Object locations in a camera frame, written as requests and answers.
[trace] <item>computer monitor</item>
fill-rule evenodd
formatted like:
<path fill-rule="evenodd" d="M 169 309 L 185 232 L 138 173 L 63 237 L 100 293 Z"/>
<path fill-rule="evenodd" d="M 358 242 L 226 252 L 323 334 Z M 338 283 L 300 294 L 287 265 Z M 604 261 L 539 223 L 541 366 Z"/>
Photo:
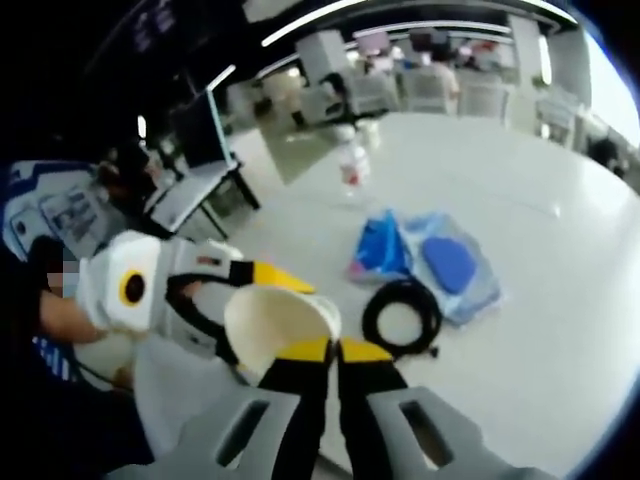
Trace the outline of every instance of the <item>computer monitor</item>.
<path fill-rule="evenodd" d="M 186 107 L 174 110 L 171 124 L 190 168 L 231 160 L 213 94 L 209 90 L 202 92 Z"/>

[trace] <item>blue cloth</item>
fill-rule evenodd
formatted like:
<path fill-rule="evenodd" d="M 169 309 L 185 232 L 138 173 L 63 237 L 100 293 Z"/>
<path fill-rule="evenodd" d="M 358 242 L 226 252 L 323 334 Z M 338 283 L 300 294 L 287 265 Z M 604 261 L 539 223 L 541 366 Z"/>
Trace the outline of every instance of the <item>blue cloth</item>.
<path fill-rule="evenodd" d="M 422 257 L 447 293 L 464 292 L 476 273 L 476 263 L 469 251 L 451 238 L 427 238 L 422 244 Z"/>

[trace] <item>hand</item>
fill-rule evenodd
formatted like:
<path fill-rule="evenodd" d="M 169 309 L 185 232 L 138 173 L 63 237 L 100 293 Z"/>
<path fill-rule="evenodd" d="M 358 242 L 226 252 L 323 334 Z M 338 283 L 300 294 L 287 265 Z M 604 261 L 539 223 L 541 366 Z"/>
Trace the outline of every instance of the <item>hand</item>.
<path fill-rule="evenodd" d="M 72 298 L 46 291 L 40 297 L 40 321 L 44 331 L 60 342 L 93 343 L 106 334 L 91 323 Z"/>

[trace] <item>coiled black cable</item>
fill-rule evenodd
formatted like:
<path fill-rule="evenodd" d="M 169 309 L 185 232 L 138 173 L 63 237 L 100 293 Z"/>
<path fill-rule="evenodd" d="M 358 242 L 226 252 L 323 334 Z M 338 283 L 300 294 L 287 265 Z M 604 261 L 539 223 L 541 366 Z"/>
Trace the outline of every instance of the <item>coiled black cable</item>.
<path fill-rule="evenodd" d="M 394 303 L 408 305 L 420 316 L 422 333 L 409 344 L 390 343 L 380 334 L 380 313 Z M 442 319 L 438 302 L 427 287 L 415 279 L 394 280 L 380 288 L 369 301 L 362 315 L 362 333 L 365 340 L 384 348 L 395 360 L 405 355 L 419 355 L 425 352 L 436 358 L 438 348 L 432 344 L 440 332 Z"/>

